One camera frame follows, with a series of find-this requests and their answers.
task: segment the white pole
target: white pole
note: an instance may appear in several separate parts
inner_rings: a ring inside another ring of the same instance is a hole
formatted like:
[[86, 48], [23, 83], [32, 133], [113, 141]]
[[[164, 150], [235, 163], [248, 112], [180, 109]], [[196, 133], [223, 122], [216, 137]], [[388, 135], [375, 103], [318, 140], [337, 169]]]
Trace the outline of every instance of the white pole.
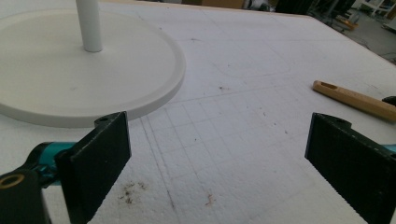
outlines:
[[88, 52], [99, 52], [102, 40], [97, 0], [76, 0], [82, 43]]

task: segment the white work surface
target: white work surface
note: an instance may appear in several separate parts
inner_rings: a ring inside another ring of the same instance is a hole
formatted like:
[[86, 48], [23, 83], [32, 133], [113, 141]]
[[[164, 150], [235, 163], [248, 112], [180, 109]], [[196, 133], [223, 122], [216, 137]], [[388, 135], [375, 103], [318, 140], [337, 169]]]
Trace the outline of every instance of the white work surface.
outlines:
[[[2, 0], [0, 17], [74, 6]], [[346, 119], [380, 144], [396, 142], [396, 126], [311, 87], [319, 79], [382, 99], [396, 95], [394, 65], [308, 17], [166, 4], [100, 8], [170, 35], [187, 72], [168, 104], [129, 122], [132, 158], [91, 223], [365, 223], [304, 158], [311, 115]], [[0, 173], [41, 142], [77, 141], [90, 130], [0, 116]], [[53, 223], [68, 223], [61, 188], [44, 194]]]

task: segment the white circular disc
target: white circular disc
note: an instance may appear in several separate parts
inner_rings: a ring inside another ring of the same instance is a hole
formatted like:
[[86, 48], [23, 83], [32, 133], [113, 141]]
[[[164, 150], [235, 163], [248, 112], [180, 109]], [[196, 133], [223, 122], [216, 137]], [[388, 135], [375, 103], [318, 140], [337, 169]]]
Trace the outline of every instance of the white circular disc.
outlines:
[[178, 91], [186, 63], [165, 33], [101, 12], [103, 50], [82, 47], [76, 10], [0, 20], [0, 113], [52, 127], [92, 127], [103, 115], [135, 119]]

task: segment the workshop floor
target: workshop floor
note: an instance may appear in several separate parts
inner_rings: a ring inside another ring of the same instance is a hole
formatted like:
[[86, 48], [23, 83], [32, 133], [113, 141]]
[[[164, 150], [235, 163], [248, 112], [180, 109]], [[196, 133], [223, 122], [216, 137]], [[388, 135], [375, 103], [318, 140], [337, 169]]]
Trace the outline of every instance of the workshop floor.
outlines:
[[[361, 12], [358, 27], [354, 31], [345, 29], [344, 35], [363, 45], [379, 56], [396, 62], [396, 32], [384, 29], [383, 23], [389, 22], [382, 17], [370, 17], [366, 12]], [[341, 31], [339, 23], [334, 23], [333, 28]]]

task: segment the wooden handle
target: wooden handle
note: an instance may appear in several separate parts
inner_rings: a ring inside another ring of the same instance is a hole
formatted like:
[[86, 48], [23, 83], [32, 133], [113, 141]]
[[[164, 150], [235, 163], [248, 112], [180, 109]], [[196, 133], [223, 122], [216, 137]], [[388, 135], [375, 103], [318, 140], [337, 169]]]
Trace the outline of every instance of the wooden handle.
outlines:
[[359, 110], [379, 116], [382, 119], [396, 121], [396, 106], [376, 100], [370, 96], [360, 94], [355, 91], [350, 91], [342, 87], [337, 87], [332, 84], [315, 81], [313, 85], [314, 91], [318, 91], [327, 95], [334, 100], [342, 102], [346, 105], [351, 105]]

